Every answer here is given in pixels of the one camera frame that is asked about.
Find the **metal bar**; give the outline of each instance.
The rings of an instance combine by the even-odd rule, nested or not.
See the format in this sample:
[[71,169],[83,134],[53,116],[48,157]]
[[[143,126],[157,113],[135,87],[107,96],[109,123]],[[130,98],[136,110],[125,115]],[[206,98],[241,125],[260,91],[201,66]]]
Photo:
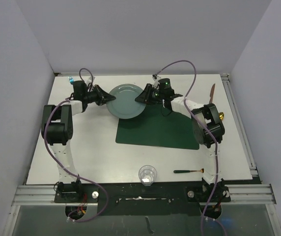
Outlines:
[[238,108],[237,108],[236,103],[235,103],[235,99],[233,97],[230,82],[229,82],[229,80],[226,80],[225,78],[226,77],[224,77],[224,79],[223,79],[223,85],[224,85],[224,88],[225,88],[225,93],[227,95],[227,99],[229,101],[230,108],[232,110],[232,115],[234,117],[234,120],[236,121],[236,126],[237,126],[237,129],[238,129],[239,135],[240,135],[240,139],[241,139],[243,149],[245,151],[245,154],[246,154],[246,157],[247,157],[247,160],[248,160],[248,164],[249,164],[250,167],[256,167],[255,161],[253,159],[252,151],[251,151],[251,148],[250,148],[249,140],[247,138],[247,135],[246,135],[246,132],[245,132],[245,129],[244,129],[244,126],[243,126]]
[[[274,204],[274,193],[269,184],[227,185],[231,202],[227,204]],[[52,186],[23,185],[18,186],[14,206],[77,206],[73,204],[54,203],[55,191]]]
[[272,224],[275,236],[281,236],[281,226],[276,213],[276,208],[274,204],[266,204],[267,213]]
[[20,209],[20,206],[11,207],[2,236],[12,236],[13,235],[19,209]]

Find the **dark green handle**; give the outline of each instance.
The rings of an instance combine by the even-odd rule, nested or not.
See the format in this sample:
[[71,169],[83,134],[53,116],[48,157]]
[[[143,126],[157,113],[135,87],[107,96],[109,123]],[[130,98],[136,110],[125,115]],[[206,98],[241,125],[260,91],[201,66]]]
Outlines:
[[188,171],[188,170],[176,170],[176,171],[173,171],[173,173],[175,174],[179,174],[179,173],[189,173],[191,171]]

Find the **tabletop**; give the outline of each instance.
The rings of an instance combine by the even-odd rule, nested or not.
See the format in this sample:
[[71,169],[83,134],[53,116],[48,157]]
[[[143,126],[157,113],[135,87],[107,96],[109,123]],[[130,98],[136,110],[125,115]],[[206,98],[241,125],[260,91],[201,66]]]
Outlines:
[[[193,75],[163,75],[170,78],[176,93],[185,94]],[[151,75],[97,76],[95,84],[110,92],[121,84],[135,84],[142,89],[153,83]],[[231,108],[220,75],[198,75],[188,98],[208,104],[213,84],[213,103],[224,112],[225,134],[221,144],[219,165],[225,180],[252,179]],[[56,77],[48,104],[58,104],[73,92],[68,77]],[[74,135],[71,140],[75,168],[85,178],[98,183],[139,182],[138,171],[144,165],[154,166],[156,181],[199,181],[202,173],[174,174],[173,170],[203,168],[204,155],[200,150],[118,144],[115,142],[117,117],[106,106],[89,104],[84,113],[73,116]],[[39,135],[27,184],[54,184],[59,174]]]

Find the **knife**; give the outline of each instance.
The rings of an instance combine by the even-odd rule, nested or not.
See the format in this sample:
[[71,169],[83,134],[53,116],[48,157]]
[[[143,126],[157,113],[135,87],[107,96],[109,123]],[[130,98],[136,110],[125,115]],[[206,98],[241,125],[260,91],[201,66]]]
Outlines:
[[216,84],[213,84],[213,86],[212,86],[211,89],[210,89],[210,94],[209,94],[210,100],[209,100],[209,103],[213,103],[214,92],[215,92],[215,85],[216,85]]

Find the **round plate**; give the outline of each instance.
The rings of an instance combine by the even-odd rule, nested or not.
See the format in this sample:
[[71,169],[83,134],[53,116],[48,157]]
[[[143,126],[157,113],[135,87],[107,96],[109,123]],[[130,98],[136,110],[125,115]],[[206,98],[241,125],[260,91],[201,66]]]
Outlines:
[[136,85],[123,84],[115,87],[109,94],[116,97],[116,100],[107,102],[109,112],[121,119],[137,117],[146,107],[146,104],[135,101],[142,92]]

